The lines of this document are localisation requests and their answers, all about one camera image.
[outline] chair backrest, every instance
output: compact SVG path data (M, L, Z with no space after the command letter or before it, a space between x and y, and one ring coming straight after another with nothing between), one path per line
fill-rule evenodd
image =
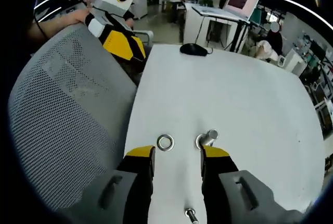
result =
M38 50L8 102L14 145L28 181L52 210L123 158L136 86L117 61L76 24Z

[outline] person's arm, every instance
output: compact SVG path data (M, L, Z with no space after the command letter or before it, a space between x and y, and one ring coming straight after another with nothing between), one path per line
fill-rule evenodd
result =
M49 21L40 22L39 26L45 33L39 29L37 23L33 23L28 29L28 40L33 45L33 49L38 49L48 39L52 38L62 29L69 25L76 24L78 22L84 22L86 16L89 14L89 9L78 9L69 14L51 19Z

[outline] white table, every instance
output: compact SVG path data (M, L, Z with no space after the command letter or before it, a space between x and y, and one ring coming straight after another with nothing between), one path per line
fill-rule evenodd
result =
M235 32L237 29L237 22L235 21L239 20L244 21L242 18L219 8L204 7L191 3L185 3L185 6L186 6L186 21L185 21L185 30L184 30L184 43L195 43L197 35L200 31L197 44L202 47L206 47L207 46L206 36L209 23L210 21L217 21L225 25L228 25L228 27L222 29L223 31L221 33L221 40L224 44L224 47L228 46L227 50L230 49L231 42L234 39ZM198 14L193 9L193 7L196 8L201 13L201 15ZM247 34L247 28L242 29L236 46L238 46L244 30L246 30L245 34ZM238 50L239 53L242 50L244 42L245 40L241 42L240 48Z
M172 150L156 149L148 223L188 223L186 206L206 223L194 142L209 129L220 133L214 146L269 186L277 203L305 210L321 191L324 146L316 111L298 77L241 54L215 49L198 57L179 48L153 46L127 132L125 153L156 146L161 134L175 139Z

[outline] computer mouse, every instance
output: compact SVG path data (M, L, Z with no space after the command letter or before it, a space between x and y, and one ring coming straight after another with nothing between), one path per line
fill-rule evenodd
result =
M208 53L208 51L205 48L195 43L183 44L180 51L181 53L191 56L207 56Z

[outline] metal pin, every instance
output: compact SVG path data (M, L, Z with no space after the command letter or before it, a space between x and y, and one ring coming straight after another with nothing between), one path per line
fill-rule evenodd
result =
M192 224L199 224L198 219L195 216L195 211L192 208L185 210L185 215L191 220Z
M206 134L200 134L196 138L196 146L200 149L200 145L212 146L213 142L215 142L219 138L219 133L216 129L209 130Z

